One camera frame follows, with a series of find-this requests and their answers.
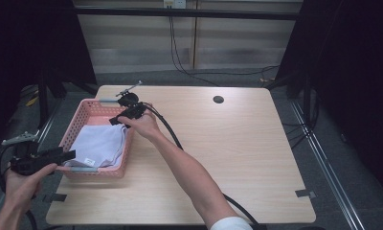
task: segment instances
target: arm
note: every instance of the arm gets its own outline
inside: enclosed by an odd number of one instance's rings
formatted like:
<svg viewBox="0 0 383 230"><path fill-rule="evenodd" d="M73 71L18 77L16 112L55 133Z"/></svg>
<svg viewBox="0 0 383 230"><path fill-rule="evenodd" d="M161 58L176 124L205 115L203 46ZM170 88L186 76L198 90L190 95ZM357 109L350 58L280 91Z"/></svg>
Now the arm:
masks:
<svg viewBox="0 0 383 230"><path fill-rule="evenodd" d="M118 120L135 128L159 150L209 229L220 219L237 217L206 169L165 137L150 111L147 110L138 120L126 117L119 117Z"/></svg>
<svg viewBox="0 0 383 230"><path fill-rule="evenodd" d="M31 198L39 192L41 178L55 168L56 164L50 164L30 176L7 171L6 198L0 211L0 229L18 229L22 217L31 208Z"/></svg>

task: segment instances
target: electrical cord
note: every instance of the electrical cord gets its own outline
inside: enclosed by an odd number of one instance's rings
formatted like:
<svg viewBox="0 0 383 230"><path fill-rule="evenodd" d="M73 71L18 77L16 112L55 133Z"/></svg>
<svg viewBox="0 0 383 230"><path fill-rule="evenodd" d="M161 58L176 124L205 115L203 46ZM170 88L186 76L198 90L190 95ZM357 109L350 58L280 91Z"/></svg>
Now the electrical cord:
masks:
<svg viewBox="0 0 383 230"><path fill-rule="evenodd" d="M297 141L292 147L290 147L291 149L296 148L302 142L302 140L304 140L304 138L308 137L309 135L311 135L314 132L314 128L316 127L317 120L318 120L318 117L319 117L319 114L320 114L320 97L318 96L317 92L316 92L315 100L316 101L314 103L314 108L313 108L313 113L312 113L313 119L310 122L310 124L307 126L308 131L306 131L303 136L301 134L299 136L290 138L288 140L290 142L290 141L292 141L294 139L297 139L297 138L302 136L302 138L299 139L299 141Z"/></svg>
<svg viewBox="0 0 383 230"><path fill-rule="evenodd" d="M260 87L263 87L264 84L265 84L265 77L263 75L264 72L266 71L269 71L269 70L272 70L274 68L278 68L280 67L279 65L272 65L272 66L266 66L266 67L263 67L261 70L259 71L255 71L255 72L250 72L250 73L226 73L226 72L211 72L211 73L189 73L182 65L182 62L180 61L180 57L179 57L179 54L177 52L177 45L176 45L176 38L175 38L175 35L174 35L174 26L173 26L173 18L170 17L169 18L169 24L170 24L170 53L171 53L171 60L173 62L173 65L174 67L182 74L185 74L193 79L197 79L197 80L200 80L200 81L204 81L204 82L207 82L209 84L212 84L214 86L219 86L218 84L212 82L212 81L209 81L209 80L205 80L205 79L201 79L201 78L198 78L196 77L196 75L233 75L233 76L248 76L248 75L256 75L256 74L261 74L261 79L262 79L262 84ZM178 65L180 66L177 66L176 64L176 61L175 61L175 58L174 58L174 54L176 55L176 58L177 58L177 62L178 62Z"/></svg>
<svg viewBox="0 0 383 230"><path fill-rule="evenodd" d="M9 148L10 146L6 146L4 147L1 152L0 152L0 189L3 193L6 192L6 180L4 178L4 174L6 173L7 170L5 170L4 172L1 172L1 164L3 162L3 155L4 153L7 151L7 149Z"/></svg>
<svg viewBox="0 0 383 230"><path fill-rule="evenodd" d="M212 85L214 85L214 86L219 86L218 84L216 84L216 83L214 83L214 82L212 82L212 81L198 78L198 77L194 76L193 74L190 74L188 71L185 70L185 68L183 68L182 62L180 61L180 57L179 57L179 54L178 54L178 52L177 52L177 45L176 45L176 39L175 39L175 35L174 35L173 18L172 18L172 17L169 18L169 24L170 24L170 53L171 53L171 60L172 60L172 62L173 62L174 67L175 67L180 73L183 73L183 74L185 74L185 75L188 75L189 77L191 77L191 78L193 78L193 79L197 79L197 80L200 80L200 81L204 81L204 82L209 83L209 84L212 84ZM175 51L175 54L176 54L176 56L177 56L177 61L178 61L178 64L179 64L179 66L180 66L180 69L179 69L179 67L178 67L177 64L176 64L176 61L174 60L173 46L174 46L174 51Z"/></svg>
<svg viewBox="0 0 383 230"><path fill-rule="evenodd" d="M300 127L304 124L303 123L300 123L300 124L282 123L282 125L287 126L287 127Z"/></svg>
<svg viewBox="0 0 383 230"><path fill-rule="evenodd" d="M31 210L28 210L25 213L25 216L27 216L28 220L30 221L30 224L31 224L31 227L33 228L33 230L37 230L38 226L36 224L36 219L35 219L33 212L31 212Z"/></svg>
<svg viewBox="0 0 383 230"><path fill-rule="evenodd" d="M61 227L63 227L63 226L51 226L51 227L45 228L44 230L54 230L54 229L61 228Z"/></svg>
<svg viewBox="0 0 383 230"><path fill-rule="evenodd" d="M168 129L171 137L173 138L174 142L176 143L176 146L183 150L183 147L180 145L180 142L179 140L177 139L176 137L176 134L174 133L174 131L172 130L172 128L170 127L169 123L165 120L165 118L158 112L158 110L156 110L156 108L154 108L150 103L143 103L146 105L146 109L148 109L149 111L151 111L153 114L155 114L159 120L165 125L165 127ZM233 200L232 198L230 198L229 196L223 194L225 199L227 201L229 201L230 203L232 203L234 206L236 206L249 220L252 221L252 223L254 224L254 229L256 230L266 230L267 227L266 225L260 225L256 220L255 218L245 209L243 208L239 203L237 203L235 200Z"/></svg>
<svg viewBox="0 0 383 230"><path fill-rule="evenodd" d="M297 129L301 128L300 126L296 126L295 128L291 129L290 131L286 132L286 136L294 131L296 131Z"/></svg>

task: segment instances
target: folded towel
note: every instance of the folded towel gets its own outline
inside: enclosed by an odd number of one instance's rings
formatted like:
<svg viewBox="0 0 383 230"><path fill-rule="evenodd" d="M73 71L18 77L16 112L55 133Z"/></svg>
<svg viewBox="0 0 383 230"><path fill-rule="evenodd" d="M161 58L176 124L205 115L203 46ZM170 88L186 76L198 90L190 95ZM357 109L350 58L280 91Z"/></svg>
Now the folded towel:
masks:
<svg viewBox="0 0 383 230"><path fill-rule="evenodd" d="M70 167L110 167L120 164L127 129L123 124L81 128L70 150L76 158L65 162Z"/></svg>

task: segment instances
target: pink plastic basket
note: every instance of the pink plastic basket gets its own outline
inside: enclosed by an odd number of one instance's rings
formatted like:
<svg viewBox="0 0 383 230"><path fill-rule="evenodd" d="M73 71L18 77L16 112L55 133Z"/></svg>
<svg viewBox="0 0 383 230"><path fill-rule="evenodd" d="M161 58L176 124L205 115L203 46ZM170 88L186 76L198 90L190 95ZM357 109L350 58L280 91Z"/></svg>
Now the pink plastic basket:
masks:
<svg viewBox="0 0 383 230"><path fill-rule="evenodd" d="M125 107L102 106L96 99L82 100L59 146L63 147L63 151L68 151L84 125L110 125L109 119L124 110ZM58 169L68 178L122 178L133 133L133 128L130 128L126 134L123 157L118 166L105 168L58 167Z"/></svg>

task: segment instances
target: white wall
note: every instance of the white wall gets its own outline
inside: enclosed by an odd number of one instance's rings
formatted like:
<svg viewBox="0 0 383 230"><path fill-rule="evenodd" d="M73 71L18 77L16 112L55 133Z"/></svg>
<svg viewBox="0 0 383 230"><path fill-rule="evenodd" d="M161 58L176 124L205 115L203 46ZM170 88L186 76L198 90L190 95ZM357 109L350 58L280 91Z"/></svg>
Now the white wall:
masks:
<svg viewBox="0 0 383 230"><path fill-rule="evenodd" d="M163 8L163 0L75 0L75 4ZM301 0L187 1L188 9L218 11L298 12L301 5ZM80 15L79 21L96 74L175 69L168 17ZM182 17L173 18L173 26L185 69L260 68L280 64L294 21Z"/></svg>

